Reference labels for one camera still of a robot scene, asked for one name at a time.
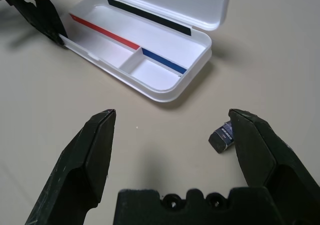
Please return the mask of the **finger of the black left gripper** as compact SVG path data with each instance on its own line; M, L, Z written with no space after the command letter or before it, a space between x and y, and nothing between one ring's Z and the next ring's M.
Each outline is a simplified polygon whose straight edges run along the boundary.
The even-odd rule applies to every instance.
M35 29L44 34L57 45L65 45L61 36L67 37L59 14L50 0L5 0Z

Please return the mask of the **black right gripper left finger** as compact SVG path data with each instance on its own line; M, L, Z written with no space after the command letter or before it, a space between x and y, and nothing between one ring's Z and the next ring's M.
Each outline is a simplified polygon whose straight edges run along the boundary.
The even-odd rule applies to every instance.
M111 162L116 111L93 115L61 152L27 225L82 225L102 200Z

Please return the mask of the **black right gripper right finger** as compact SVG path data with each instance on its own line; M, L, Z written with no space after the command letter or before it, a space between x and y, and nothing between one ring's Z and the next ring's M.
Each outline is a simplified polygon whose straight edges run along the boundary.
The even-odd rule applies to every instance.
M235 150L249 187L265 187L287 225L320 223L320 187L269 123L232 108Z

